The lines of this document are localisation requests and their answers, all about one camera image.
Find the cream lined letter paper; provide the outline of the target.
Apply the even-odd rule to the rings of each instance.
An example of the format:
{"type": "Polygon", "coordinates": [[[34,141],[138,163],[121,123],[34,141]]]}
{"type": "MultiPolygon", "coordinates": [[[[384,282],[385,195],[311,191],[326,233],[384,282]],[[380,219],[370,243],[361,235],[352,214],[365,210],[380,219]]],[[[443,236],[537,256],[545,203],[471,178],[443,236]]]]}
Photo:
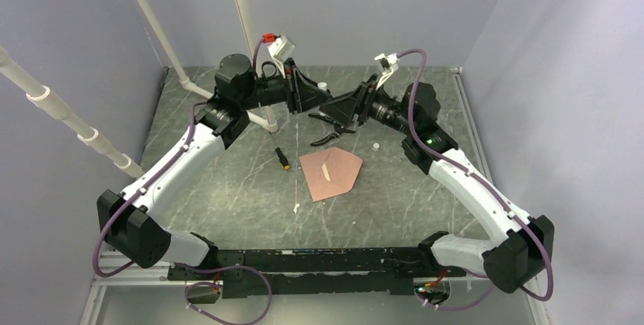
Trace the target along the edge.
{"type": "Polygon", "coordinates": [[[321,169],[322,169],[322,172],[324,174],[325,179],[327,181],[331,181],[331,177],[330,177],[330,173],[329,173],[327,164],[323,163],[322,166],[321,166],[321,169]]]}

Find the pink paper envelope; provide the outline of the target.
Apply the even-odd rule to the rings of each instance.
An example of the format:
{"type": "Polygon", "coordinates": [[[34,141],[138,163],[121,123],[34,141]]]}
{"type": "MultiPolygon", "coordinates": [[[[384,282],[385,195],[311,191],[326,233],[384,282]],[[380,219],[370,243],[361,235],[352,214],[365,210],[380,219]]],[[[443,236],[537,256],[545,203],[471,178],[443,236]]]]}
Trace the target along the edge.
{"type": "Polygon", "coordinates": [[[363,159],[337,147],[299,157],[305,180],[314,202],[348,193],[363,164],[363,159]]]}

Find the white pvc pipe frame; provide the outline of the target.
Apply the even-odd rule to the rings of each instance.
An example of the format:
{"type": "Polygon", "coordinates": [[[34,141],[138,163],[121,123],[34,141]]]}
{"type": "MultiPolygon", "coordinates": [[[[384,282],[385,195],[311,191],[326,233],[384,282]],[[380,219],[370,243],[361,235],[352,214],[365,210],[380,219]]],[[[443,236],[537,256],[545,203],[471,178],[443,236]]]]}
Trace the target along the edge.
{"type": "MultiPolygon", "coordinates": [[[[189,92],[196,93],[204,98],[210,98],[213,94],[196,85],[185,73],[182,63],[179,61],[172,44],[154,14],[148,0],[136,1],[162,46],[163,51],[169,58],[172,67],[177,72],[181,86],[189,92]]],[[[249,49],[252,49],[249,36],[249,33],[252,31],[252,25],[248,18],[248,4],[246,0],[234,1],[246,44],[249,49]]],[[[98,154],[110,159],[121,171],[132,178],[140,178],[144,175],[143,169],[131,157],[119,152],[104,134],[78,117],[63,99],[49,87],[41,84],[11,58],[5,48],[1,48],[1,74],[23,90],[27,100],[53,119],[61,121],[68,126],[76,133],[79,141],[95,150],[98,154]]]]}

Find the aluminium extrusion frame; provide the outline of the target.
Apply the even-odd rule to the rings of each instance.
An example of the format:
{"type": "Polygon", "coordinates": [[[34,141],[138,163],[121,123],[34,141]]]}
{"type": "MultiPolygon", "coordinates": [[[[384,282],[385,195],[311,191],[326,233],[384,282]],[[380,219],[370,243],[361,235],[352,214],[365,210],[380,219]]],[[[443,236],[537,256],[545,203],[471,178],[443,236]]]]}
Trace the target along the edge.
{"type": "MultiPolygon", "coordinates": [[[[97,277],[95,278],[94,283],[97,286],[189,286],[197,282],[205,282],[211,285],[223,287],[222,283],[218,279],[198,280],[196,282],[171,281],[168,278],[168,272],[174,265],[174,263],[159,262],[146,269],[141,269],[132,265],[114,276],[97,277]]],[[[463,270],[465,273],[464,276],[448,278],[438,277],[433,282],[424,281],[420,286],[416,287],[413,292],[419,294],[421,299],[428,300],[429,304],[447,306],[448,295],[453,284],[463,282],[466,285],[471,286],[474,283],[481,284],[484,281],[484,277],[481,274],[471,274],[464,269],[458,267],[455,268],[463,270]]],[[[218,272],[214,273],[217,276],[223,274],[225,271],[222,267],[218,267],[218,269],[218,272]]],[[[203,270],[192,271],[196,273],[211,274],[206,273],[203,270]]]]}

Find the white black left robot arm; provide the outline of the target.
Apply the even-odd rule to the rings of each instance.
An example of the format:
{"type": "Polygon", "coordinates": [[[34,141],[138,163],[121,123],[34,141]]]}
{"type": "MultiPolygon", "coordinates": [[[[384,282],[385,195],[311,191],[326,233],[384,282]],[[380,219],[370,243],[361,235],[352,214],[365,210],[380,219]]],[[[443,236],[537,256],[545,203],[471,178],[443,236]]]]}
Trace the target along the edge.
{"type": "Polygon", "coordinates": [[[133,184],[120,192],[106,190],[98,197],[101,232],[93,253],[98,276],[106,276],[99,267],[102,244],[141,268],[165,261],[187,264],[198,279],[216,273],[215,244],[201,235],[165,229],[158,223],[159,216],[192,176],[241,135],[250,123],[249,110],[285,103],[296,114],[331,100],[328,89],[303,75],[292,58],[272,65],[276,74],[265,76],[255,71],[246,55],[224,57],[214,78],[213,96],[193,105],[188,128],[177,143],[133,184]]]}

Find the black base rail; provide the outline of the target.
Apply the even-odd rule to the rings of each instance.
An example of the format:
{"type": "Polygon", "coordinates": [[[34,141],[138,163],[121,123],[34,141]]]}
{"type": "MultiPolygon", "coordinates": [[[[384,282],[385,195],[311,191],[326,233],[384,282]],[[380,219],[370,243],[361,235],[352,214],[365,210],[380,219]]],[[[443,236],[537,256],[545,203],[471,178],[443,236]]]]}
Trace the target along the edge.
{"type": "Polygon", "coordinates": [[[225,299],[252,295],[314,295],[386,292],[409,295],[424,281],[464,276],[442,267],[417,247],[221,250],[215,260],[224,273],[196,273],[178,264],[171,281],[218,279],[225,299]]]}

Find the black yellow screwdriver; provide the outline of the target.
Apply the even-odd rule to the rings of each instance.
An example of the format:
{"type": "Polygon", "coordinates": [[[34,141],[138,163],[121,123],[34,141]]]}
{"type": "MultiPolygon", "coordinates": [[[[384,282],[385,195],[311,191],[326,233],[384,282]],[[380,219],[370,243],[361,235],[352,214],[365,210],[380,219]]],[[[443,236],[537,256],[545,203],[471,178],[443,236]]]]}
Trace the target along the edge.
{"type": "Polygon", "coordinates": [[[275,150],[274,150],[274,151],[275,151],[275,153],[276,153],[276,155],[277,155],[277,157],[278,157],[279,164],[282,166],[282,168],[283,168],[284,170],[289,170],[289,169],[290,169],[289,160],[288,160],[288,158],[286,157],[286,155],[284,154],[284,152],[283,152],[283,150],[282,150],[281,146],[278,144],[278,142],[277,142],[277,140],[276,140],[276,138],[275,138],[275,136],[274,136],[274,133],[271,133],[271,132],[270,132],[270,133],[269,133],[269,135],[270,135],[270,137],[271,137],[272,141],[273,141],[273,142],[274,142],[274,144],[275,144],[275,150]]]}

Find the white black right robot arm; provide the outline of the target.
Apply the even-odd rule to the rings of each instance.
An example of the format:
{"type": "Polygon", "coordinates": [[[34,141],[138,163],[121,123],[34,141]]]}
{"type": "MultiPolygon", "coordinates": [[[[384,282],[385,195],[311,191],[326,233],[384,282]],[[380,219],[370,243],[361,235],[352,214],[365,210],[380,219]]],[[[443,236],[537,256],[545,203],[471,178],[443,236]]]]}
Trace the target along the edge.
{"type": "Polygon", "coordinates": [[[459,267],[506,293],[526,291],[527,282],[544,273],[545,293],[527,293],[540,301],[552,296],[554,224],[513,204],[475,168],[438,124],[440,103],[430,84],[416,81],[397,100],[377,89],[370,77],[351,93],[323,103],[320,112],[340,125],[371,119],[404,134],[401,146],[410,163],[447,188],[487,233],[486,240],[432,235],[419,246],[423,273],[436,276],[446,267],[459,267]]]}

